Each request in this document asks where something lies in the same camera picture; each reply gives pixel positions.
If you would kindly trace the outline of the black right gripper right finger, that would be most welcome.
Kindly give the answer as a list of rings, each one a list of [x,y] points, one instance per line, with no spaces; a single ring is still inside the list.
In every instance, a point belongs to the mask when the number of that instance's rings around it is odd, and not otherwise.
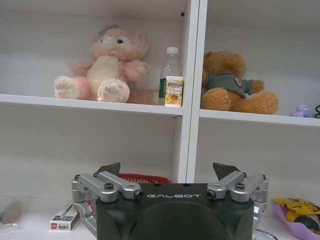
[[[268,207],[270,181],[262,173],[247,173],[240,171],[233,165],[213,163],[213,170],[218,178],[217,182],[207,185],[207,197],[210,200],[224,199],[227,193],[237,203],[253,200],[253,224],[259,225],[262,213]]]

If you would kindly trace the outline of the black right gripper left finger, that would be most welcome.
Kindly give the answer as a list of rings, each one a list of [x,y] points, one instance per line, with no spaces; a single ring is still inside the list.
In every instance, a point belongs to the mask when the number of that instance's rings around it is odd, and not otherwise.
[[[128,200],[140,200],[144,192],[138,183],[129,182],[118,176],[121,168],[119,162],[104,165],[98,171],[88,174],[77,174],[71,182],[72,206],[80,215],[81,222],[87,228],[97,226],[89,200],[100,200],[113,203],[119,194]]]

